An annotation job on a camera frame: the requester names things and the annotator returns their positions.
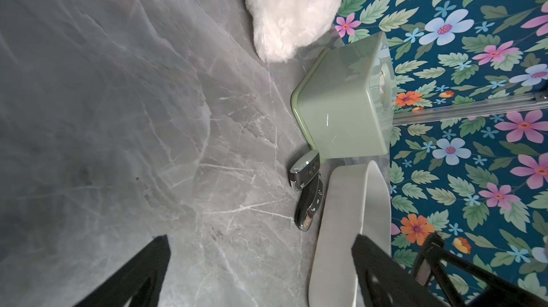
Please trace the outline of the black chrome button key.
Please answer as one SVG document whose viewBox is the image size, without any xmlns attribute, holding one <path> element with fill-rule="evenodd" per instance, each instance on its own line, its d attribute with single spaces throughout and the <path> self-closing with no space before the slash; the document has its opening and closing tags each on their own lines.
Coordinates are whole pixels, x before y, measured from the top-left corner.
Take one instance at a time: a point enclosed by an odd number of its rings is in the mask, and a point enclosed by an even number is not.
<svg viewBox="0 0 548 307">
<path fill-rule="evenodd" d="M 288 172 L 291 187 L 296 191 L 301 191 L 319 174 L 320 165 L 320 154 L 317 150 L 313 149 L 304 154 Z"/>
</svg>

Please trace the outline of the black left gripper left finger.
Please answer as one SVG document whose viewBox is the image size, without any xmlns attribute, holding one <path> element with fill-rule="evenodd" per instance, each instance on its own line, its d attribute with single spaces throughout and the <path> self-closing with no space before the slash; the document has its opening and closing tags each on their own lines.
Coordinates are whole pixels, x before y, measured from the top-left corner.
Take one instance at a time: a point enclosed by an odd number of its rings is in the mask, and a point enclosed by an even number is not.
<svg viewBox="0 0 548 307">
<path fill-rule="evenodd" d="M 77 306 L 157 306 L 170 258 L 168 237 L 157 236 Z"/>
</svg>

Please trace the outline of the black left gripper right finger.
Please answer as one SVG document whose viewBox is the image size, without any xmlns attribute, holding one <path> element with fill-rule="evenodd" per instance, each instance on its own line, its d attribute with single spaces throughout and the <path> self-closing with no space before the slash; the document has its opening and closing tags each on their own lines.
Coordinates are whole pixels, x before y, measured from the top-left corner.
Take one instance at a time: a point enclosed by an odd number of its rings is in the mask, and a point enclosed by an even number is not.
<svg viewBox="0 0 548 307">
<path fill-rule="evenodd" d="M 430 294 L 426 284 L 441 270 L 440 262 L 449 261 L 450 253 L 433 244 L 418 255 L 418 264 L 409 274 L 371 238 L 357 235 L 352 259 L 366 306 L 442 306 Z"/>
</svg>

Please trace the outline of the white storage box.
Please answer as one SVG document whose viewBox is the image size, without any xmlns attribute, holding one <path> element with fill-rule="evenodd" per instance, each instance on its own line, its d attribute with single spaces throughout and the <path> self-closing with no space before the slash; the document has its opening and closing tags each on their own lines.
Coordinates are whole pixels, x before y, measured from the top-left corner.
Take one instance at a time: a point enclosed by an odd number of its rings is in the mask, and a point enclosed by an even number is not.
<svg viewBox="0 0 548 307">
<path fill-rule="evenodd" d="M 309 306 L 364 306 L 351 248 L 358 235 L 391 255 L 388 183 L 375 161 L 330 177 L 308 287 Z"/>
</svg>

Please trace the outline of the black slim Porsche key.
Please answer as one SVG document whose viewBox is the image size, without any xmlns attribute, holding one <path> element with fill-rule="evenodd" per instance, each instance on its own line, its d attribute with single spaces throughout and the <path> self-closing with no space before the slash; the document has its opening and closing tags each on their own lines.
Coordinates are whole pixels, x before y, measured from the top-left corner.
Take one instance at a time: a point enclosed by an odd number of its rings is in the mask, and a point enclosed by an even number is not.
<svg viewBox="0 0 548 307">
<path fill-rule="evenodd" d="M 312 181 L 301 190 L 301 197 L 295 210 L 294 222 L 302 232 L 308 231 L 315 214 L 321 207 L 324 197 L 324 188 L 321 174 L 317 174 Z"/>
</svg>

